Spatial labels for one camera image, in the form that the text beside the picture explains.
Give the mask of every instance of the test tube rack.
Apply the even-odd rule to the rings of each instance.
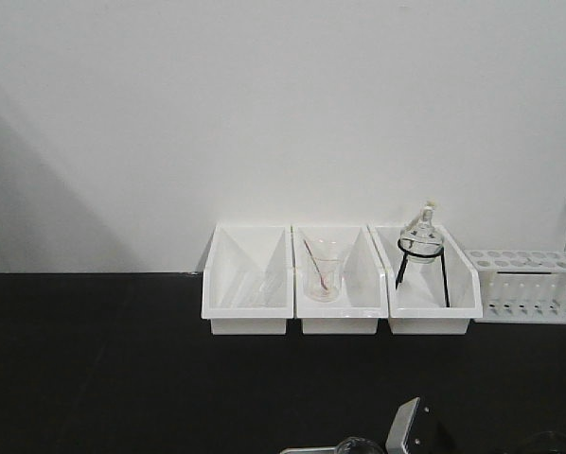
[[[479,273],[480,323],[566,324],[566,252],[468,250]]]

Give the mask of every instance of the white wall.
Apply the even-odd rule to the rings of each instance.
[[[218,220],[566,241],[566,1],[0,1],[0,271],[193,271]]]

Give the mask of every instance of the black table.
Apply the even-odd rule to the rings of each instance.
[[[0,452],[276,454],[385,438],[418,395],[469,453],[566,432],[566,326],[214,337],[201,276],[0,275]]]

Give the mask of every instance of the black ring stand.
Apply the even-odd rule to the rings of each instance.
[[[441,250],[438,253],[433,253],[430,255],[423,255],[421,253],[412,253],[407,251],[400,245],[400,240],[397,241],[397,246],[399,249],[403,251],[403,260],[400,262],[400,269],[398,270],[397,274],[397,284],[395,288],[398,288],[398,284],[403,282],[403,275],[405,274],[405,269],[407,268],[407,256],[410,255],[411,257],[419,257],[419,258],[437,258],[441,257],[441,270],[443,271],[443,289],[445,290],[445,305],[446,307],[450,306],[450,295],[447,290],[447,271],[445,269],[445,248],[441,247]]]

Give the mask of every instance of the storage bin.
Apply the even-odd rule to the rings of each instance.
[[[213,334],[285,334],[293,318],[289,226],[219,225],[203,272]]]
[[[296,317],[305,334],[374,334],[388,316],[386,275],[365,226],[293,225]],[[307,293],[308,267],[314,267],[305,240],[347,245],[342,286],[329,302]]]
[[[398,273],[403,252],[397,241],[403,226],[369,226],[386,269]],[[483,316],[476,269],[441,225],[450,296],[446,307],[440,257],[432,263],[407,264],[403,282],[389,287],[388,323],[394,334],[465,334],[470,319]]]

